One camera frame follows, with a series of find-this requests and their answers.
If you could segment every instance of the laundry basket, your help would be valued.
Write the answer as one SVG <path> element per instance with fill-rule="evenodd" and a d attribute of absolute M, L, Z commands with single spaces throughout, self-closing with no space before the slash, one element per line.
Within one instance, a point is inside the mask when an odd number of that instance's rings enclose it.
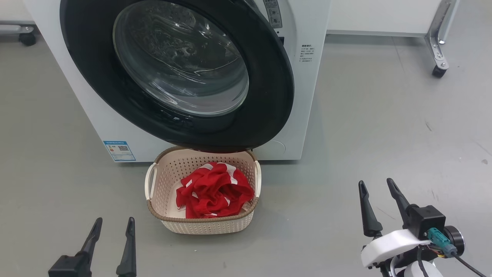
<path fill-rule="evenodd" d="M 209 162 L 227 163 L 242 171 L 255 197 L 243 206 L 243 210 L 238 215 L 188 219 L 185 217 L 185 212 L 178 210 L 176 206 L 176 189 L 181 187 L 181 179 Z M 165 150 L 155 159 L 145 177 L 147 207 L 167 229 L 180 234 L 227 234 L 243 230 L 253 218 L 260 191 L 260 164 L 250 151 L 212 154 L 173 147 Z"/>

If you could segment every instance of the red and white garment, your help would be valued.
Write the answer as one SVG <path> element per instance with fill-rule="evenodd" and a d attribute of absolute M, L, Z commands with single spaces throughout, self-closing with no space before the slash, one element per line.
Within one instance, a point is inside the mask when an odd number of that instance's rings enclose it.
<path fill-rule="evenodd" d="M 181 180 L 176 205 L 186 206 L 186 218 L 237 215 L 254 192 L 246 176 L 226 163 L 207 163 Z"/>

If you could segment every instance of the cable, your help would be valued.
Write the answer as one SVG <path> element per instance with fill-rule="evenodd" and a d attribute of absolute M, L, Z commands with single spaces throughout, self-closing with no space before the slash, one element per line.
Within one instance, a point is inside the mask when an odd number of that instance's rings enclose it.
<path fill-rule="evenodd" d="M 397 277 L 397 274 L 395 272 L 395 264 L 397 263 L 398 260 L 399 260 L 399 258 L 397 258 L 396 256 L 393 257 L 393 259 L 391 259 L 390 272 L 391 272 L 392 277 Z"/>
<path fill-rule="evenodd" d="M 428 244 L 426 244 L 426 246 L 427 246 L 427 248 L 428 248 L 430 251 L 434 252 L 434 253 L 435 253 L 435 254 L 436 254 L 439 258 L 444 258 L 444 257 L 445 257 L 443 254 L 439 253 L 439 250 L 438 250 L 438 251 L 436 251 L 436 250 L 434 250 L 434 248 L 430 248 Z"/>
<path fill-rule="evenodd" d="M 458 261 L 460 261 L 460 263 L 462 263 L 464 266 L 468 267 L 471 271 L 473 271 L 476 275 L 480 276 L 480 277 L 487 277 L 485 276 L 483 273 L 481 273 L 480 271 L 476 270 L 473 266 L 469 265 L 467 262 L 463 261 L 463 259 L 461 259 L 461 257 L 458 256 L 458 254 L 456 254 L 456 252 L 452 252 L 451 255 L 453 257 L 455 257 Z"/>
<path fill-rule="evenodd" d="M 422 245 L 419 245 L 419 249 L 417 250 L 417 262 L 419 263 L 419 268 L 424 274 L 424 277 L 429 277 L 426 268 L 424 267 L 424 263 L 422 263 L 422 248 L 424 247 Z"/>

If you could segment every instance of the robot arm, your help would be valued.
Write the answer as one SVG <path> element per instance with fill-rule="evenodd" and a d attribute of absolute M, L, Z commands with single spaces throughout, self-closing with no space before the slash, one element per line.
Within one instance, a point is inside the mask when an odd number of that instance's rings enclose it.
<path fill-rule="evenodd" d="M 391 178 L 387 183 L 397 202 L 403 229 L 381 234 L 383 227 L 369 203 L 366 185 L 360 181 L 364 235 L 373 237 L 361 252 L 364 267 L 379 268 L 384 277 L 442 277 L 432 261 L 438 257 L 455 257 L 476 274 L 485 276 L 460 259 L 464 252 L 463 236 L 455 227 L 445 226 L 446 217 L 441 212 L 430 205 L 421 208 L 410 204 Z M 404 269 L 395 274 L 398 268 Z"/>
<path fill-rule="evenodd" d="M 48 271 L 49 277 L 91 277 L 92 254 L 101 234 L 102 218 L 96 219 L 91 232 L 75 256 L 61 256 Z M 137 261 L 135 248 L 135 219 L 130 217 L 126 227 L 126 244 L 120 265 L 116 268 L 119 277 L 136 277 Z"/>

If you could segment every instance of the washing machine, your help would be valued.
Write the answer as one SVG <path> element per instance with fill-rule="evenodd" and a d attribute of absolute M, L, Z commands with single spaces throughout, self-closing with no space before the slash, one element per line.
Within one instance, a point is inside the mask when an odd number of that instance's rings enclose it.
<path fill-rule="evenodd" d="M 329 0 L 24 0 L 115 162 L 301 158 Z"/>

